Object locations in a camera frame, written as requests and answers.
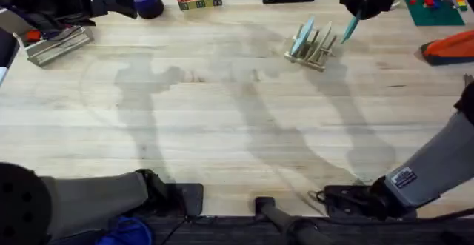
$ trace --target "wood grain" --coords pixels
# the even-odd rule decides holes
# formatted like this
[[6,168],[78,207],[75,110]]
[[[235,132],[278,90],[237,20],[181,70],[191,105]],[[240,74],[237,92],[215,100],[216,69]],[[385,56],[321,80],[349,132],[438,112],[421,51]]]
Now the wood grain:
[[[444,126],[473,71],[413,55],[471,23],[416,27],[405,4],[361,22],[319,73],[284,51],[311,15],[343,33],[350,14],[338,0],[186,12],[163,2],[157,19],[95,19],[96,41],[47,69],[19,53],[0,90],[1,160],[70,178],[151,168],[203,183],[206,215],[251,215],[257,195],[319,215],[308,190],[369,184],[403,163]],[[472,206],[473,185],[422,215]]]

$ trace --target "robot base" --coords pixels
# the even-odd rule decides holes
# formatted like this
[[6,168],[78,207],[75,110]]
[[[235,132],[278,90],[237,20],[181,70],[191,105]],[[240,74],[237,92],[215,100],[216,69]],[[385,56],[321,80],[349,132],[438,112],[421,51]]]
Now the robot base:
[[[369,186],[326,186],[324,188],[324,200],[318,201],[326,207],[326,213],[330,218],[343,220],[345,222],[361,222],[381,220],[374,215],[380,214],[377,207],[369,205],[369,202],[361,198],[367,195]],[[416,211],[410,212],[400,218],[387,218],[385,221],[403,221],[416,218]]]
[[[202,213],[202,199],[204,197],[204,187],[202,184],[182,183],[182,184],[167,184],[168,195],[172,200],[181,200],[182,206],[188,216],[197,216]],[[176,215],[180,207],[172,205],[163,215]]]

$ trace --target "green cutting mat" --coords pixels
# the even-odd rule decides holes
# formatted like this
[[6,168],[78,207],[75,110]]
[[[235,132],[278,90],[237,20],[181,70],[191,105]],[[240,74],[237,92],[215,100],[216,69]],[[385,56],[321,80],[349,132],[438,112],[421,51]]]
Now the green cutting mat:
[[410,0],[405,0],[408,10],[417,26],[463,26],[464,21],[457,9],[453,9],[445,1],[441,2],[438,9],[423,7],[423,0],[416,0],[415,4],[410,4]]

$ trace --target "black cable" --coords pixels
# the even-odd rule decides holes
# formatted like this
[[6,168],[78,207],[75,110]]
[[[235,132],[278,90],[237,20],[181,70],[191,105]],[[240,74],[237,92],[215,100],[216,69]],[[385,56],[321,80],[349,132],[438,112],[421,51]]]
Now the black cable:
[[166,238],[164,238],[164,240],[160,243],[160,245],[164,245],[165,243],[167,243],[169,239],[171,238],[171,236],[173,236],[173,234],[176,232],[176,230],[178,230],[186,222],[188,222],[188,218],[184,218],[183,221],[181,221],[179,224],[173,227],[173,229],[170,231],[170,233],[168,233],[168,235],[166,236]]
[[237,227],[255,226],[256,224],[259,224],[259,223],[264,221],[263,218],[259,218],[259,219],[254,219],[251,222],[243,223],[243,224],[216,224],[218,216],[213,216],[213,218],[211,219],[210,222],[205,222],[205,223],[198,222],[198,221],[200,221],[204,218],[208,218],[208,217],[199,216],[199,217],[195,218],[194,220],[192,220],[191,224],[193,226],[205,226],[205,227],[215,227],[215,228],[221,228],[221,229],[227,229],[227,228],[232,229],[232,228],[237,228]]
[[75,28],[74,30],[71,30],[71,32],[69,32],[66,36],[62,37],[62,38],[58,38],[58,39],[54,39],[54,38],[50,38],[48,39],[47,41],[63,41],[65,40],[66,38],[69,38],[71,37],[72,34],[76,33],[78,30],[81,29],[82,26],[78,26],[77,28]]
[[[326,205],[324,199],[321,197],[321,195],[324,194],[323,191],[309,191],[308,196],[314,200],[319,202],[320,204]],[[352,198],[344,198],[346,201],[351,201]],[[474,208],[468,208],[464,209],[461,211],[457,212],[451,212],[446,215],[439,215],[433,218],[417,218],[417,219],[412,219],[412,220],[403,220],[403,221],[374,221],[374,222],[366,222],[366,221],[361,221],[361,222],[343,222],[343,221],[337,221],[332,218],[314,218],[313,220],[315,221],[323,221],[329,224],[338,224],[342,226],[390,226],[390,225],[417,225],[417,224],[434,224],[434,223],[439,223],[443,221],[448,221],[448,220],[453,220],[457,218],[461,218],[464,216],[468,215],[474,215]]]

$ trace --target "tape roll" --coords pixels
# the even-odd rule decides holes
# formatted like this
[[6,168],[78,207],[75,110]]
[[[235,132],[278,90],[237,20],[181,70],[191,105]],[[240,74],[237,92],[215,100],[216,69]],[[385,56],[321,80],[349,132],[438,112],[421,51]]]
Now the tape roll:
[[164,5],[161,0],[133,0],[138,14],[144,19],[154,19],[161,15]]

